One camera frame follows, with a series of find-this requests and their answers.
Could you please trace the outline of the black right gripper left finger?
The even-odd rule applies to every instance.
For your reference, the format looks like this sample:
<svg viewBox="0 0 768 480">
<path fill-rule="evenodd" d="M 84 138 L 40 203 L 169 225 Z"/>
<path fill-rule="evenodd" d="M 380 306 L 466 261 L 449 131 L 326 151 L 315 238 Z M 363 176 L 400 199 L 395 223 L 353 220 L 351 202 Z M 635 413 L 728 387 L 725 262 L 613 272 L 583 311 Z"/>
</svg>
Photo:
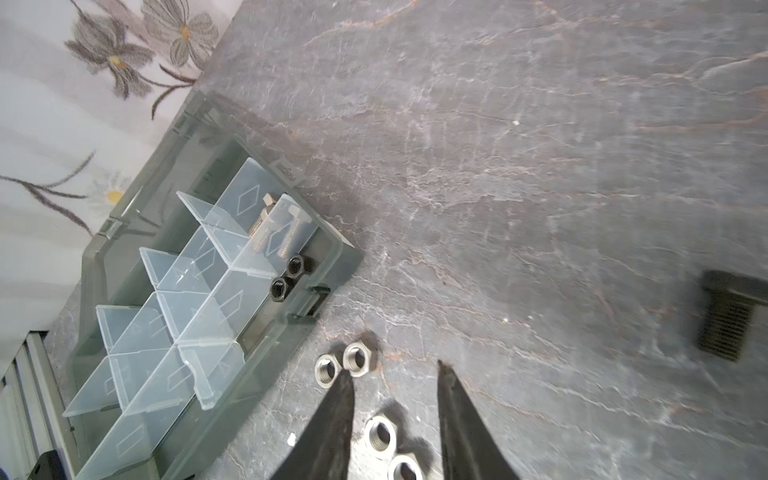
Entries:
<svg viewBox="0 0 768 480">
<path fill-rule="evenodd" d="M 342 370 L 272 479 L 346 479 L 354 413 L 353 379 Z"/>
</svg>

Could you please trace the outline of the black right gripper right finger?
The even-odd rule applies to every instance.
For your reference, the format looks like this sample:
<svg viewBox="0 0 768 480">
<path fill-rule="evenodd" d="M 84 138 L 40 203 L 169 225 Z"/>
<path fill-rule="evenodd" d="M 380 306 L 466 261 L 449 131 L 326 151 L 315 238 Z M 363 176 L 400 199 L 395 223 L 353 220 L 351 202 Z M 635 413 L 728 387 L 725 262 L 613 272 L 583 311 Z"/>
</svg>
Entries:
<svg viewBox="0 0 768 480">
<path fill-rule="evenodd" d="M 438 362 L 437 401 L 444 479 L 514 479 L 453 368 Z"/>
</svg>

